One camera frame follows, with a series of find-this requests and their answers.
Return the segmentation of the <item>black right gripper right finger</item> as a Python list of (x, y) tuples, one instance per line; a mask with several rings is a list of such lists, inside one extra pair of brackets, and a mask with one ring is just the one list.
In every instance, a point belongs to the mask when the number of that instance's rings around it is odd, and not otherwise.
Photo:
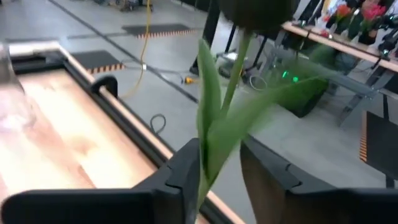
[(249, 136), (240, 147), (257, 223), (397, 224), (397, 190), (337, 188)]

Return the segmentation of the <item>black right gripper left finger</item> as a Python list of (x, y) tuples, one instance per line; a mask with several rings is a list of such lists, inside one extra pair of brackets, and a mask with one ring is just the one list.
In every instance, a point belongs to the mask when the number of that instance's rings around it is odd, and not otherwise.
[(9, 224), (186, 224), (197, 215), (199, 140), (131, 189), (29, 190), (7, 198)]

